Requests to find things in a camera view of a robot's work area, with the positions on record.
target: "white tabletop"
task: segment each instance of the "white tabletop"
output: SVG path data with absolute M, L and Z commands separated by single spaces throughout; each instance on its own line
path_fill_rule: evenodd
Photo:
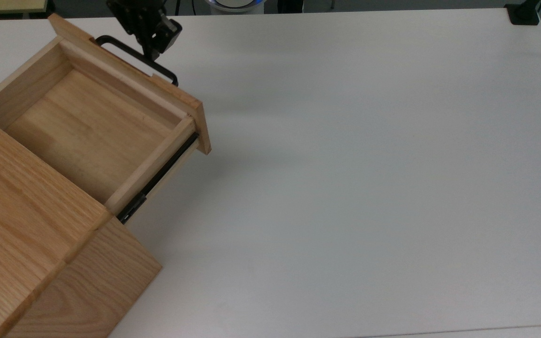
M 389 336 L 389 338 L 541 338 L 541 327 L 426 333 L 414 336 Z
M 112 337 L 541 325 L 541 25 L 505 9 L 178 21 L 159 62 L 204 102 L 213 151 L 131 219 L 164 269 Z M 0 81 L 45 26 L 0 22 Z

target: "floor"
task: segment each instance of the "floor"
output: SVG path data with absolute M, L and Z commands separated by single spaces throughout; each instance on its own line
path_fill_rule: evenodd
M 177 0 L 167 0 L 168 13 L 174 13 Z M 112 16 L 104 0 L 54 0 L 56 13 L 62 17 L 107 17 Z M 210 15 L 210 7 L 204 0 L 193 0 L 197 15 Z M 502 8 L 507 2 L 520 3 L 519 0 L 304 0 L 305 13 L 328 11 L 387 11 L 402 9 L 442 9 L 442 8 Z M 277 0 L 267 0 L 264 4 L 266 14 L 277 13 Z M 183 0 L 179 15 L 193 15 L 191 2 Z

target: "cabinet top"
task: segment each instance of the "cabinet top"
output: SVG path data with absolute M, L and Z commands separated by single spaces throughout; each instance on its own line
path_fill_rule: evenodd
M 0 335 L 111 217 L 0 129 Z

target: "drawer handle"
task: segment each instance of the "drawer handle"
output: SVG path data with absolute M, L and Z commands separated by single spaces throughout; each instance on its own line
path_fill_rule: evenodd
M 130 56 L 133 56 L 133 58 L 136 58 L 137 60 L 143 62 L 144 64 L 146 64 L 146 65 L 152 67 L 153 69 L 159 71 L 160 74 L 164 75 L 165 77 L 168 77 L 168 79 L 170 81 L 172 81 L 172 84 L 174 84 L 175 86 L 178 86 L 177 76 L 174 73 L 172 73 L 172 71 L 164 68 L 163 66 L 160 66 L 159 64 L 157 64 L 153 60 L 150 60 L 150 59 L 146 58 L 145 56 L 143 56 L 138 51 L 135 51 L 135 49 L 133 49 L 131 47 L 128 47 L 123 42 L 117 40 L 115 37 L 100 36 L 97 39 L 95 39 L 95 42 L 100 46 L 103 45 L 104 43 L 111 43 L 112 45 L 115 45 L 116 47 L 122 49 L 122 51 L 126 52 Z
M 131 216 L 133 216 L 133 214 L 139 209 L 139 207 L 141 207 L 141 205 L 147 199 L 147 194 L 152 191 L 156 184 L 158 184 L 158 182 L 164 177 L 164 175 L 166 175 L 166 173 L 172 168 L 174 163 L 176 163 L 178 159 L 183 156 L 187 149 L 189 149 L 189 147 L 193 145 L 193 143 L 198 137 L 198 133 L 191 134 L 191 136 L 187 139 L 187 141 L 185 141 L 185 143 L 183 143 L 183 145 L 177 150 L 177 152 L 175 152 L 173 156 L 169 158 L 168 162 L 166 162 L 163 167 L 159 169 L 156 175 L 152 177 L 150 182 L 148 182 L 146 186 L 144 186 L 143 189 L 138 192 L 137 195 L 133 197 L 133 199 L 131 199 L 129 204 L 124 207 L 124 209 L 122 209 L 118 216 L 116 216 L 122 224 L 125 224 L 129 220 L 129 218 L 131 218 Z

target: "wooden cabinet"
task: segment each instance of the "wooden cabinet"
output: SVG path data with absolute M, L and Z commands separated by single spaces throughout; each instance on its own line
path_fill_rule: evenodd
M 114 216 L 210 141 L 200 101 L 50 21 L 0 84 L 0 337 L 105 337 L 161 268 Z

